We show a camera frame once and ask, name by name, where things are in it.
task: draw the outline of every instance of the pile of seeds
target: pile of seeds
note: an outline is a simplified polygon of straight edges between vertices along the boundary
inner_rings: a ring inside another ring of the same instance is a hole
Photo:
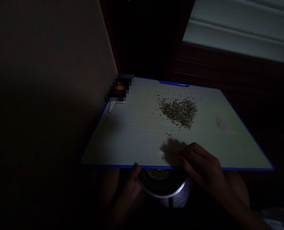
[[[156,180],[163,180],[169,177],[170,171],[167,169],[146,169],[150,176]]]
[[[190,129],[193,124],[193,119],[198,109],[196,109],[196,102],[190,100],[189,97],[180,101],[179,99],[163,98],[159,101],[159,109],[169,120],[176,126],[181,126]]]

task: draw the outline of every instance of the beige wall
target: beige wall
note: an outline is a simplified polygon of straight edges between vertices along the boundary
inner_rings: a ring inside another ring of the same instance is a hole
[[[0,1],[0,212],[7,222],[62,190],[116,73],[97,0]]]

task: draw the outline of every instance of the wall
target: wall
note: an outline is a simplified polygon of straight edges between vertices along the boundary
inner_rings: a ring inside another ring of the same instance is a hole
[[[284,62],[284,1],[196,0],[183,41]]]
[[[0,1],[0,224],[57,224],[116,73],[97,0]]]

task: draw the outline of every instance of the finger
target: finger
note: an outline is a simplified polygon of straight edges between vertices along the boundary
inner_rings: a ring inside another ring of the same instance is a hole
[[[134,189],[132,191],[132,198],[135,199],[141,191],[141,186],[135,181]]]
[[[189,175],[189,177],[192,178],[192,180],[199,186],[203,186],[203,180],[202,177],[192,168],[190,163],[184,158],[181,157],[182,159],[182,166],[184,171]]]
[[[193,143],[193,151],[209,161],[211,161],[214,158],[213,155],[211,155],[207,150],[205,150],[203,147],[201,147],[199,144],[195,142]]]
[[[141,167],[139,165],[134,165],[131,170],[130,178],[131,179],[136,178],[137,175],[140,173],[140,171],[141,171]]]
[[[205,158],[201,157],[200,155],[198,155],[193,151],[192,152],[184,151],[180,153],[180,155],[191,161],[194,165],[196,165],[199,168],[204,168],[205,164],[207,163],[207,160]]]
[[[191,144],[189,144],[187,147],[185,147],[179,154],[181,154],[182,152],[195,152],[198,155],[202,156],[203,158],[211,161],[214,156],[211,155],[207,150],[205,150],[203,147],[201,147],[199,144],[193,142]]]

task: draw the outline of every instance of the person's left hand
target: person's left hand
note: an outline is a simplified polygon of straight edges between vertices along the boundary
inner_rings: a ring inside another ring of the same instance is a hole
[[[141,187],[135,179],[140,171],[141,167],[139,165],[135,165],[133,169],[131,169],[129,179],[126,181],[124,189],[112,207],[110,226],[120,226],[126,219],[132,202],[141,191]]]
[[[141,171],[141,167],[139,165],[135,165],[133,169],[131,169],[129,179],[127,180],[123,191],[121,192],[119,199],[122,199],[123,202],[132,204],[134,199],[138,196],[141,191],[141,187],[139,183],[136,181],[136,177]]]

